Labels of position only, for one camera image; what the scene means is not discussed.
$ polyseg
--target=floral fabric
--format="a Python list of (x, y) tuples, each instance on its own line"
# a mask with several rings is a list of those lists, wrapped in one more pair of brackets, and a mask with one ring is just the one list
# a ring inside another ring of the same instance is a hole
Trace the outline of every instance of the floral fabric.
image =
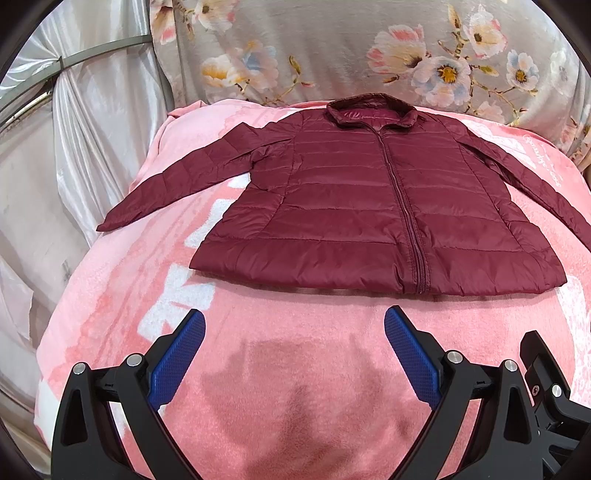
[(590, 77), (533, 2), (151, 0), (150, 12), (177, 106), (385, 92), (530, 129), (591, 165)]

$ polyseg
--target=white flower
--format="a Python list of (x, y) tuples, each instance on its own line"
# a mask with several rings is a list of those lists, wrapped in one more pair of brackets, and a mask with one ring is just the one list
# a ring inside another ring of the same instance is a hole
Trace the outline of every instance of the white flower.
[(498, 106), (495, 102), (492, 102), (492, 105), (490, 105), (488, 101), (482, 102), (480, 104), (480, 107), (478, 107), (475, 111), (477, 116), (481, 118), (486, 118), (487, 120), (491, 120), (499, 124), (505, 123), (503, 109), (500, 106)]
[(532, 58), (525, 52), (517, 55), (511, 50), (507, 55), (507, 82), (521, 90), (532, 91), (538, 84), (540, 72)]
[(461, 105), (470, 99), (470, 66), (463, 58), (425, 59), (415, 68), (412, 85), (433, 106)]
[(488, 59), (507, 47), (507, 39), (501, 33), (499, 21), (482, 5), (470, 17), (469, 25), (464, 25), (464, 33), (470, 40), (477, 59)]
[(225, 32), (234, 22), (234, 7), (238, 0), (199, 0), (193, 23), (199, 21), (208, 30)]
[(201, 64), (201, 75), (208, 85), (218, 88), (229, 87), (245, 80), (227, 54), (205, 60)]
[(563, 48), (555, 51), (550, 56), (550, 79), (552, 86), (561, 95), (570, 95), (571, 92), (566, 90), (569, 85), (569, 73), (567, 71), (567, 56), (566, 50)]
[(400, 75), (411, 72), (427, 55), (421, 25), (417, 28), (392, 25), (387, 32), (379, 32), (374, 42), (366, 56), (369, 68), (376, 73)]
[(150, 0), (150, 29), (152, 37), (160, 44), (171, 42), (177, 38), (173, 0)]

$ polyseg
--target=metal rod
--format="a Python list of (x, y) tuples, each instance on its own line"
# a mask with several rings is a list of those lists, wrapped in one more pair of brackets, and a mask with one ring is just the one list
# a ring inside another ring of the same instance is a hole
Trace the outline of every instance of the metal rod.
[(15, 102), (22, 95), (27, 93), (29, 90), (39, 85), (40, 83), (46, 82), (48, 79), (59, 75), (64, 70), (78, 65), (86, 60), (93, 59), (106, 53), (111, 53), (124, 48), (133, 47), (135, 45), (142, 45), (145, 43), (152, 42), (152, 35), (138, 35), (136, 37), (123, 38), (121, 40), (115, 40), (96, 47), (89, 48), (87, 50), (75, 53), (69, 57), (59, 57), (54, 63), (48, 67), (42, 69), (40, 72), (31, 75), (27, 80), (22, 82), (20, 85), (14, 87), (6, 95), (0, 98), (0, 113), (2, 113), (7, 107)]

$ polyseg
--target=maroon puffer jacket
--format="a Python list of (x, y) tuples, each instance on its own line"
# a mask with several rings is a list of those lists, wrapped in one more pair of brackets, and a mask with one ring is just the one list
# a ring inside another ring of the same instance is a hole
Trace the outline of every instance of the maroon puffer jacket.
[(394, 293), (541, 293), (566, 282), (503, 181), (591, 247), (567, 200), (463, 123), (384, 94), (264, 128), (240, 124), (129, 194), (98, 231), (250, 171), (191, 268), (276, 286)]

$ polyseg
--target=pink fleece blanket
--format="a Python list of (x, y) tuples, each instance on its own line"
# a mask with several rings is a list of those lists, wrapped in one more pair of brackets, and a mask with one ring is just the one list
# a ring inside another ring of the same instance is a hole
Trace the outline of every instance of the pink fleece blanket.
[[(239, 100), (174, 111), (132, 188), (240, 122), (262, 127), (294, 111)], [(583, 179), (552, 145), (523, 130), (453, 116), (516, 156), (591, 220)], [(571, 383), (572, 398), (591, 404), (591, 254), (523, 194), (510, 189), (560, 257), (566, 285), (538, 296), (403, 297), (253, 288), (189, 270), (194, 250), (247, 182), (248, 176), (228, 180), (94, 244), (38, 349), (43, 380), (36, 424), (49, 444), (74, 363), (117, 365), (171, 332), (189, 308), (204, 312), (207, 334), (161, 415), (205, 479), (389, 477), (429, 414), (384, 335), (384, 312), (392, 304), (402, 305), (444, 349), (458, 349), (472, 362), (518, 360), (523, 334), (537, 329)], [(114, 412), (133, 464), (150, 476), (121, 409)], [(471, 408), (442, 474), (457, 465), (475, 413)]]

